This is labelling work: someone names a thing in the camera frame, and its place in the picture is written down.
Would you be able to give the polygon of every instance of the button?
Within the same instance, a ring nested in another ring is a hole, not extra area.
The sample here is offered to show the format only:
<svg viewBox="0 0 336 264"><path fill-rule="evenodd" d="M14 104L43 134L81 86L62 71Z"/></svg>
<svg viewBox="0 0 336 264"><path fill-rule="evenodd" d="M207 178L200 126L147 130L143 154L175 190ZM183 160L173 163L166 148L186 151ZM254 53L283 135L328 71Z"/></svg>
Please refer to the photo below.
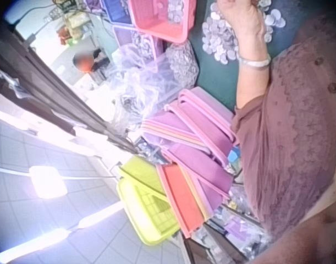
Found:
<svg viewBox="0 0 336 264"><path fill-rule="evenodd" d="M324 59L322 57L319 57L315 60L315 65L319 66L321 64L323 64Z"/></svg>
<svg viewBox="0 0 336 264"><path fill-rule="evenodd" d="M336 94L336 83L332 82L328 85L328 90L331 94Z"/></svg>

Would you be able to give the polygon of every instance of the blue container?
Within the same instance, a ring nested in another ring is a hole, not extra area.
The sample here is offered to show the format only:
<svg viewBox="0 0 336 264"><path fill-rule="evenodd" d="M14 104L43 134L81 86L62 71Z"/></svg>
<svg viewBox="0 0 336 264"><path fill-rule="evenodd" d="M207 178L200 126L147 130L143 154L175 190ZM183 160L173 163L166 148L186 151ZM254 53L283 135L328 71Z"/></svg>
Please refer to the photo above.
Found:
<svg viewBox="0 0 336 264"><path fill-rule="evenodd" d="M102 0L102 3L113 25L133 26L131 17L125 13L120 0Z"/></svg>

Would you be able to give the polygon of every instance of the maroon blouse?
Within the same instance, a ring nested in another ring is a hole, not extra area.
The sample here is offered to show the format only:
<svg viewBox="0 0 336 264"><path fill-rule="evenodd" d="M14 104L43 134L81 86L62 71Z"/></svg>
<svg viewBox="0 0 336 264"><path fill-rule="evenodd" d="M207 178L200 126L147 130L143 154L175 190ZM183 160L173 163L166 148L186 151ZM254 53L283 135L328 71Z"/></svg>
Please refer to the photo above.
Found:
<svg viewBox="0 0 336 264"><path fill-rule="evenodd" d="M279 238L332 183L336 167L336 26L306 23L274 59L264 96L236 110L250 206Z"/></svg>

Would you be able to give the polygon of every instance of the woman's arm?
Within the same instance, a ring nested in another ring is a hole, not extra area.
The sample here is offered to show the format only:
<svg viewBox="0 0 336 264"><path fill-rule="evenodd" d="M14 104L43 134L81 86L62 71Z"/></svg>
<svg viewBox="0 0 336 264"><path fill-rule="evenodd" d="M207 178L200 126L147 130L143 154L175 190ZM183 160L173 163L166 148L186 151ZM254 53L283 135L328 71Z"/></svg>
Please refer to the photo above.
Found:
<svg viewBox="0 0 336 264"><path fill-rule="evenodd" d="M239 36L240 57L248 61L265 61L268 56L263 35ZM236 106L243 108L252 99L264 95L269 82L269 67L254 68L239 63Z"/></svg>
<svg viewBox="0 0 336 264"><path fill-rule="evenodd" d="M264 41L266 26L258 11L257 0L218 0L225 19L239 41L239 55L248 61L265 61L268 56ZM264 95L269 82L269 67L253 68L239 64L236 105L243 108L252 99Z"/></svg>

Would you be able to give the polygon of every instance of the woman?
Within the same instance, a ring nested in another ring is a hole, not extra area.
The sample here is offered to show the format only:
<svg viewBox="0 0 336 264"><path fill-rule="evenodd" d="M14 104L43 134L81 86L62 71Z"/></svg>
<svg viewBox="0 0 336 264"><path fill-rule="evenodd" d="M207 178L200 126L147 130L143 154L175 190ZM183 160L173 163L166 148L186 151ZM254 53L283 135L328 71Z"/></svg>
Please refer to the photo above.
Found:
<svg viewBox="0 0 336 264"><path fill-rule="evenodd" d="M269 69L266 26L256 2L218 5L239 41L232 128L245 190L276 240L336 201L336 27L327 16L308 23Z"/></svg>

